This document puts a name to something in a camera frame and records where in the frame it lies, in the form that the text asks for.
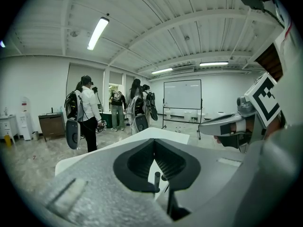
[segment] gray plastic surface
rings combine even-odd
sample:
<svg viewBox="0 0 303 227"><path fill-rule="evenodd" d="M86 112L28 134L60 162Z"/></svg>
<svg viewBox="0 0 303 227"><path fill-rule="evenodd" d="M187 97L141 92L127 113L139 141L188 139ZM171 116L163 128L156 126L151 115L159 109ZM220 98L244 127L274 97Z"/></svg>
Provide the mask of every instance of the gray plastic surface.
<svg viewBox="0 0 303 227"><path fill-rule="evenodd" d="M154 201L153 193L133 192L113 172L113 162L140 140L88 155L57 175L40 198L47 206L74 178L87 181L83 194L66 215L79 226L161 226L172 220Z"/></svg>
<svg viewBox="0 0 303 227"><path fill-rule="evenodd" d="M174 226L256 226L282 200L303 166L303 125L254 142L231 180Z"/></svg>
<svg viewBox="0 0 303 227"><path fill-rule="evenodd" d="M238 167L219 162L221 158L242 162L245 155L240 152L199 148L175 143L174 147L194 156L201 165L195 182L186 190L176 191L178 205L196 211L219 193L238 170Z"/></svg>

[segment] wooden cabinet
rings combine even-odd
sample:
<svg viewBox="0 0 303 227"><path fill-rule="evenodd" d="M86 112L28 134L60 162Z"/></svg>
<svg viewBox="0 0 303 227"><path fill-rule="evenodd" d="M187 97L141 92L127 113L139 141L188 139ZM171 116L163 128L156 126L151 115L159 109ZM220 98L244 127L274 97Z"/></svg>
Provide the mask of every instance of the wooden cabinet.
<svg viewBox="0 0 303 227"><path fill-rule="evenodd" d="M46 137L65 135L63 113L39 115L39 122L45 141Z"/></svg>

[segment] black pants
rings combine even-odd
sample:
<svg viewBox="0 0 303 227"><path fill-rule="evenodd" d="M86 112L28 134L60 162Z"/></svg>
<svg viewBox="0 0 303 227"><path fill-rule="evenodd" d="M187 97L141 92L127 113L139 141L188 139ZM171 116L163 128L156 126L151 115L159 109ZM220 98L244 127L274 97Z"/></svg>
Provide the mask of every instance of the black pants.
<svg viewBox="0 0 303 227"><path fill-rule="evenodd" d="M89 120L79 122L79 124L81 126L81 132L84 134L87 142L87 151L91 152L96 150L96 127L98 124L96 118L92 117Z"/></svg>

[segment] jeans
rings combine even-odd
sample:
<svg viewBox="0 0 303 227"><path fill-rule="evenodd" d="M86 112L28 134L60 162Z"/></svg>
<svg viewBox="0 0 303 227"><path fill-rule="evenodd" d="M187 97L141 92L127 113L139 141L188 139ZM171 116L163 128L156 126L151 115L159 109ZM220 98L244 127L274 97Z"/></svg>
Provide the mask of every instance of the jeans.
<svg viewBox="0 0 303 227"><path fill-rule="evenodd" d="M123 107L112 105L112 123L113 123L113 129L117 128L117 112L119 117L119 128L124 128L124 114L123 114Z"/></svg>

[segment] woman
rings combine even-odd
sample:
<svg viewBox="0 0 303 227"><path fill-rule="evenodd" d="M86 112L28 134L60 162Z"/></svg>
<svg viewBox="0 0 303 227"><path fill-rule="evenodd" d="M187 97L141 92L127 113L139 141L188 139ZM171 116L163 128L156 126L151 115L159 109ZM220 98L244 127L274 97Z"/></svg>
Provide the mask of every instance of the woman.
<svg viewBox="0 0 303 227"><path fill-rule="evenodd" d="M135 79L133 81L132 88L126 94L126 107L129 106L129 104L132 102L135 96L141 96L141 98L143 98L142 88L140 83L141 81L139 79Z"/></svg>
<svg viewBox="0 0 303 227"><path fill-rule="evenodd" d="M132 88L126 94L126 107L127 107L126 116L128 117L128 121L131 125L132 134L138 133L138 129L133 123L134 115L133 115L132 101L135 96L139 96L140 98L143 98L143 93L140 83L141 81L139 79L135 79L133 81Z"/></svg>
<svg viewBox="0 0 303 227"><path fill-rule="evenodd" d="M95 93L91 90L94 85L91 77L85 75L81 77L81 82L77 84L76 90L82 93L83 118L79 120L81 131L87 142L88 152L97 149L96 145L96 127L102 125L101 116L96 102Z"/></svg>
<svg viewBox="0 0 303 227"><path fill-rule="evenodd" d="M147 120L148 127L149 127L150 126L151 112L150 112L150 108L146 106L146 97L150 92L150 86L144 84L142 86L142 91L143 91L143 100L144 100L143 110L145 112L146 120Z"/></svg>

